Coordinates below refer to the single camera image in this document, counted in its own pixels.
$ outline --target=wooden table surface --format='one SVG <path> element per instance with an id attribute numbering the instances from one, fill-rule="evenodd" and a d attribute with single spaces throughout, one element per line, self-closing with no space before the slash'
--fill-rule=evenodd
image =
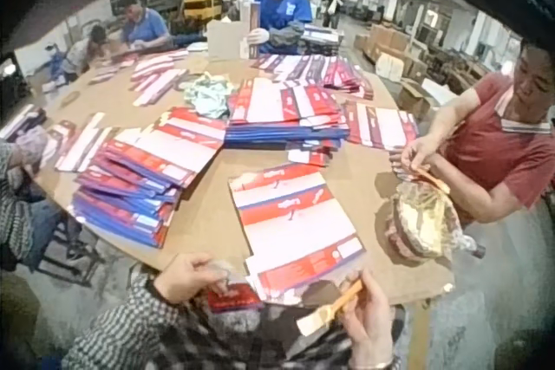
<path id="1" fill-rule="evenodd" d="M 191 73 L 208 71 L 212 75 L 227 75 L 237 84 L 244 78 L 259 75 L 247 61 L 209 62 L 203 53 L 189 55 L 177 62 L 176 67 L 188 68 Z M 88 81 L 95 74 L 94 70 L 89 71 L 71 85 L 70 90 L 80 93 L 77 100 L 64 107 L 60 98 L 47 108 L 49 122 L 71 120 L 81 126 L 91 113 L 104 112 L 106 116 L 100 127 L 145 127 L 169 107 L 183 105 L 181 93 L 171 90 L 153 106 L 134 107 L 132 103 L 137 93 L 129 91 L 132 72 L 131 68 L 126 68 L 110 81 L 89 86 Z M 374 100 L 368 104 L 396 108 L 381 80 L 376 75 L 367 76 L 375 91 Z M 176 253 L 207 251 L 245 272 L 244 260 L 251 252 L 227 181 L 244 172 L 286 162 L 285 151 L 223 149 L 204 174 L 184 192 L 162 249 L 131 242 L 106 230 L 90 229 L 119 250 L 156 269 L 164 269 Z M 75 174 L 56 172 L 52 165 L 52 161 L 48 163 L 36 181 L 60 206 L 67 208 L 78 187 L 74 182 Z M 409 265 L 385 240 L 383 232 L 389 214 L 389 197 L 398 183 L 390 170 L 387 152 L 343 142 L 330 166 L 323 169 L 323 176 L 355 225 L 369 252 L 370 266 L 391 302 L 411 302 L 440 295 L 454 283 L 448 261 Z"/>

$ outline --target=crumpled green paper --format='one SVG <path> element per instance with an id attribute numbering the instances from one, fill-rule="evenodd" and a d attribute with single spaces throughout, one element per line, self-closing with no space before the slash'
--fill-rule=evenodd
<path id="1" fill-rule="evenodd" d="M 227 97 L 234 86 L 222 75 L 204 73 L 193 82 L 180 85 L 186 103 L 205 117 L 218 119 L 227 112 Z"/>

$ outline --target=blue uniform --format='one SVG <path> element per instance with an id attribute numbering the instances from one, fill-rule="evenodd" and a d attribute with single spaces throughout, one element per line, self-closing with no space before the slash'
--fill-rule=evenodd
<path id="1" fill-rule="evenodd" d="M 289 22 L 312 22 L 312 11 L 309 0 L 255 0 L 260 2 L 260 28 L 283 29 Z M 274 47 L 269 42 L 260 45 L 263 54 L 295 55 L 297 45 Z"/>
<path id="2" fill-rule="evenodd" d="M 133 43 L 137 40 L 150 42 L 168 35 L 166 23 L 156 10 L 145 8 L 145 17 L 139 22 L 127 22 L 121 32 L 121 40 Z"/>

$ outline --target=brush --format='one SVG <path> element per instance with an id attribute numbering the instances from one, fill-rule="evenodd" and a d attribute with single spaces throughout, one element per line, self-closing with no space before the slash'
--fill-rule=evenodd
<path id="1" fill-rule="evenodd" d="M 428 171 L 424 171 L 422 168 L 416 168 L 415 172 L 424 179 L 430 181 L 432 185 L 434 185 L 438 190 L 445 192 L 447 195 L 449 195 L 449 192 L 451 192 L 449 185 L 447 185 L 441 179 L 437 179 L 436 177 L 430 175 Z"/>
<path id="2" fill-rule="evenodd" d="M 362 281 L 357 279 L 355 283 L 331 305 L 323 305 L 310 315 L 297 320 L 299 331 L 305 337 L 315 333 L 319 328 L 333 321 L 337 312 L 345 306 L 353 297 L 362 290 Z"/>

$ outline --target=concrete floor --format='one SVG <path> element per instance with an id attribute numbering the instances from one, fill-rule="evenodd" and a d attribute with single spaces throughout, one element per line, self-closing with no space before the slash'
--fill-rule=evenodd
<path id="1" fill-rule="evenodd" d="M 340 29 L 345 31 L 342 54 L 371 69 L 362 54 L 350 48 L 355 34 L 365 29 L 348 18 L 342 19 Z M 550 284 L 555 275 L 554 229 L 543 201 L 497 224 L 472 225 L 468 232 L 486 246 L 487 255 L 477 260 L 455 254 L 456 289 L 432 302 L 425 357 L 409 347 L 415 341 L 426 344 L 427 336 L 416 323 L 413 331 L 419 307 L 408 306 L 407 326 L 396 345 L 404 359 L 402 368 L 421 368 L 418 361 L 431 369 L 493 368 L 501 342 L 516 331 L 546 329 L 555 316 Z M 106 263 L 96 271 L 92 289 L 30 274 L 21 266 L 13 274 L 2 274 L 3 323 L 38 356 L 67 348 L 101 311 L 124 299 L 134 261 L 102 242 L 98 250 Z"/>

